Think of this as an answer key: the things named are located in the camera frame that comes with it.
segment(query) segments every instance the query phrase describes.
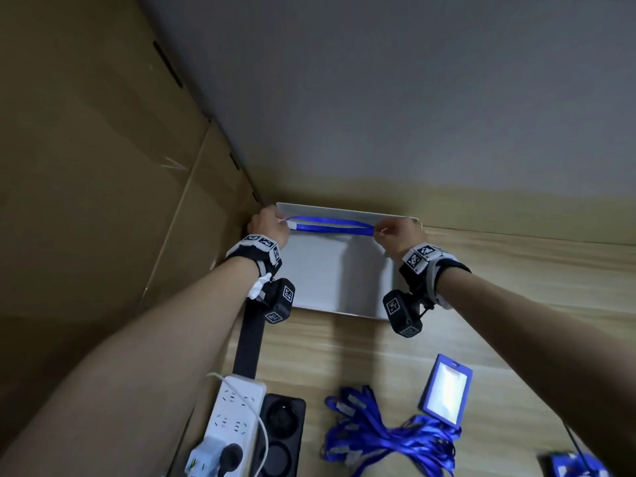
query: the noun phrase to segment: white power strip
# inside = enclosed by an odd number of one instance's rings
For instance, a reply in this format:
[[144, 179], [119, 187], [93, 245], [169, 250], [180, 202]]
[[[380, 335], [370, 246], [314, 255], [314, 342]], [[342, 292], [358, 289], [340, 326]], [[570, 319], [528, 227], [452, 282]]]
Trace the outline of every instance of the white power strip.
[[[229, 375], [225, 379], [251, 403], [257, 413], [261, 412], [267, 391], [264, 383], [238, 375]], [[236, 470], [225, 474], [225, 477], [241, 477], [244, 469], [251, 464], [251, 451], [257, 428], [256, 416], [224, 381], [216, 397], [204, 438], [213, 437], [222, 441], [225, 446], [236, 443], [243, 449], [243, 460], [240, 465]]]

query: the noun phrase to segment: person's right arm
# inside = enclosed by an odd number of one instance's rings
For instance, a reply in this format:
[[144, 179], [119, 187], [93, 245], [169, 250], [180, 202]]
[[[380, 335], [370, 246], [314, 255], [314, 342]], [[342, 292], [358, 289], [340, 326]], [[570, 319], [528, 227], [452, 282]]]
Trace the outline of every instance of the person's right arm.
[[[420, 224], [385, 220], [375, 238], [401, 262]], [[636, 468], [636, 350], [568, 314], [458, 268], [437, 292], [617, 476]]]

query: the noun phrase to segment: white cable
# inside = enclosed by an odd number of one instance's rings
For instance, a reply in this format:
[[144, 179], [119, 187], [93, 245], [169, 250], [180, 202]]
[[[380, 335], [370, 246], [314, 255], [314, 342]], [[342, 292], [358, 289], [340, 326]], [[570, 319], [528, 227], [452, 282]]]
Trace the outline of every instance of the white cable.
[[247, 398], [243, 397], [243, 395], [240, 394], [240, 392], [238, 390], [236, 390], [226, 379], [224, 376], [219, 375], [218, 373], [215, 372], [210, 372], [206, 375], [206, 377], [217, 377], [220, 381], [222, 381], [223, 383], [225, 383], [228, 388], [230, 390], [232, 390], [234, 393], [236, 393], [236, 395], [238, 395], [238, 397], [243, 401], [243, 403], [245, 403], [245, 405], [247, 405], [247, 407], [252, 411], [252, 413], [258, 418], [258, 423], [261, 425], [261, 429], [263, 430], [263, 436], [265, 437], [265, 454], [263, 455], [263, 460], [261, 461], [261, 465], [259, 466], [259, 468], [256, 470], [256, 472], [254, 472], [254, 477], [257, 477], [258, 474], [261, 473], [261, 470], [263, 470], [263, 467], [265, 466], [265, 461], [267, 460], [267, 453], [270, 450], [270, 441], [267, 438], [267, 429], [265, 428], [265, 424], [263, 423], [263, 419], [261, 418], [261, 416], [256, 412], [256, 410], [254, 409], [254, 407], [252, 406], [252, 404], [247, 400]]

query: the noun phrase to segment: black power socket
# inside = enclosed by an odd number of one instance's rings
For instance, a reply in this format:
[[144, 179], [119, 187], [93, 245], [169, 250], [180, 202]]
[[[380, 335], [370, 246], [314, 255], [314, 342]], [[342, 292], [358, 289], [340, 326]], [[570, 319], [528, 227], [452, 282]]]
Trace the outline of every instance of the black power socket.
[[[268, 393], [261, 407], [261, 418], [270, 443], [267, 460], [256, 477], [296, 477], [300, 441], [305, 424], [307, 404], [300, 398]], [[258, 436], [252, 457], [252, 469], [256, 469], [265, 455], [263, 430]]]

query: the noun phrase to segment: wristband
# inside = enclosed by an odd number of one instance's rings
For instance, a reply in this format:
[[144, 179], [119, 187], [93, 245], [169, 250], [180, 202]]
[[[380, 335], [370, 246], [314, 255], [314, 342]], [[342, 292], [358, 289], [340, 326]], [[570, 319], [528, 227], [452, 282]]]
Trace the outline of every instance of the wristband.
[[259, 279], [252, 286], [247, 297], [256, 299], [263, 286], [271, 281], [279, 269], [282, 261], [276, 241], [262, 234], [250, 234], [237, 242], [225, 255], [225, 260], [234, 256], [251, 259], [258, 267]]
[[411, 293], [423, 296], [431, 304], [439, 304], [444, 309], [452, 306], [437, 294], [437, 281], [449, 267], [471, 272], [468, 267], [442, 248], [430, 244], [420, 244], [410, 248], [402, 258], [404, 264], [399, 269]]

